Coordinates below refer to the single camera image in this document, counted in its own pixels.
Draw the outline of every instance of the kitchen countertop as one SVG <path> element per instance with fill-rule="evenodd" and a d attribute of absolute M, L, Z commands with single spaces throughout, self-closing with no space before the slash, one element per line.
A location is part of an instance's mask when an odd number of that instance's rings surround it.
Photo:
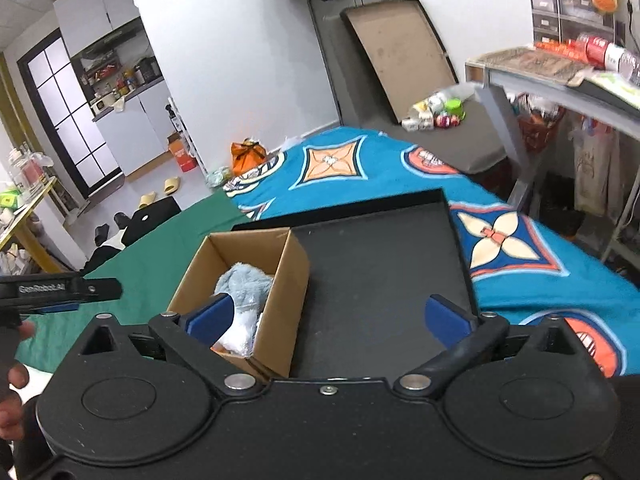
<path fill-rule="evenodd" d="M 144 92 L 145 90 L 151 88 L 154 85 L 157 85 L 159 82 L 164 81 L 164 76 L 160 76 L 157 79 L 154 79 L 151 83 L 146 83 L 143 84 L 142 86 L 139 86 L 138 88 L 136 88 L 133 92 L 129 92 L 127 95 L 124 96 L 124 102 L 127 102 L 129 99 L 135 97 L 138 94 L 142 94 L 142 92 Z M 98 119 L 103 118 L 106 114 L 108 114 L 109 112 L 113 111 L 113 106 L 109 106 L 107 108 L 105 108 L 104 110 L 102 110 L 99 114 L 97 114 L 92 120 L 97 121 Z"/>

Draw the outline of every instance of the blue patterned cloth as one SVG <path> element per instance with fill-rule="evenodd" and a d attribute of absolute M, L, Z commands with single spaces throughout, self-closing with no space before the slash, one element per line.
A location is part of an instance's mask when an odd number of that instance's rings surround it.
<path fill-rule="evenodd" d="M 481 310 L 523 324 L 561 313 L 605 375 L 640 372 L 635 286 L 419 146 L 336 128 L 224 189 L 256 220 L 438 187 L 449 201 Z"/>

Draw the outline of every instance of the yellow table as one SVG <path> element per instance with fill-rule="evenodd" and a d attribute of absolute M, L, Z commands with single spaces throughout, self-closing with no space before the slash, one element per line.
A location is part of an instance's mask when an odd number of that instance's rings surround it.
<path fill-rule="evenodd" d="M 55 177 L 49 180 L 44 189 L 34 196 L 27 205 L 20 210 L 20 212 L 14 217 L 14 220 L 0 235 L 0 249 L 7 244 L 11 237 L 15 236 L 18 238 L 20 244 L 27 249 L 27 252 L 31 255 L 34 261 L 45 272 L 63 272 L 63 269 L 51 256 L 49 256 L 49 253 L 47 253 L 38 239 L 30 231 L 27 225 L 27 218 L 42 199 L 49 194 L 55 183 Z"/>

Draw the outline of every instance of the tile floor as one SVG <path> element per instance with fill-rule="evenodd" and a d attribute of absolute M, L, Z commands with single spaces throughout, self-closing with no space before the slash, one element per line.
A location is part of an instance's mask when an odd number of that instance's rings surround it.
<path fill-rule="evenodd" d="M 199 168 L 183 173 L 173 159 L 168 160 L 137 180 L 125 182 L 119 190 L 81 214 L 69 226 L 69 234 L 82 252 L 90 257 L 95 249 L 94 236 L 98 225 L 109 224 L 109 236 L 112 237 L 118 232 L 113 215 L 122 211 L 132 216 L 138 208 L 140 197 L 151 191 L 155 191 L 158 194 L 156 200 L 160 200 L 164 197 L 164 181 L 172 176 L 180 176 L 180 189 L 174 193 L 174 198 L 183 211 L 210 195 Z"/>

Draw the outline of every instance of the black shoe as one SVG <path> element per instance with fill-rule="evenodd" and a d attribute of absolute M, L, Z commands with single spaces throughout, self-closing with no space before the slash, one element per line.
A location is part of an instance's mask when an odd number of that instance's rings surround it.
<path fill-rule="evenodd" d="M 131 222 L 131 218 L 129 218 L 123 212 L 120 212 L 113 215 L 113 221 L 116 222 L 118 229 L 122 231 L 123 229 L 127 228 L 129 222 Z"/>
<path fill-rule="evenodd" d="M 109 224 L 98 225 L 98 227 L 95 228 L 95 238 L 94 238 L 96 247 L 100 247 L 108 239 L 109 239 Z"/>

